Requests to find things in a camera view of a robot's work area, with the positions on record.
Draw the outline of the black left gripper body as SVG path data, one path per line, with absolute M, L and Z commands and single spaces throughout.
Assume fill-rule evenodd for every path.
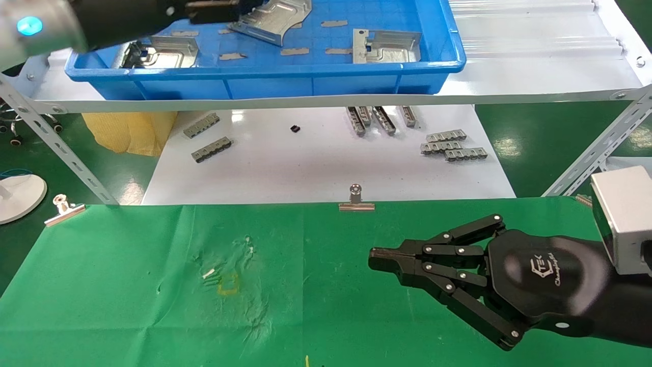
M 72 1 L 86 40 L 95 51 L 154 35 L 185 19 L 185 1 Z

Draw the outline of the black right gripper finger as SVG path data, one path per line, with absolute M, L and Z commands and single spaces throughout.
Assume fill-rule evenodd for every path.
M 486 278 L 468 272 L 463 277 L 452 267 L 421 260 L 369 260 L 368 264 L 373 270 L 395 274 L 400 285 L 426 291 L 503 351 L 521 342 L 523 328 L 481 302 L 487 295 Z
M 372 248 L 368 265 L 371 269 L 475 269 L 486 255 L 479 242 L 504 231 L 502 216 L 492 214 L 428 240 L 405 239 L 398 248 Z

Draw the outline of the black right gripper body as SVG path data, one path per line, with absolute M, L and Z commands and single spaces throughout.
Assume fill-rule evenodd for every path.
M 486 250 L 492 304 L 526 329 L 650 347 L 650 277 L 618 274 L 601 242 L 512 229 Z

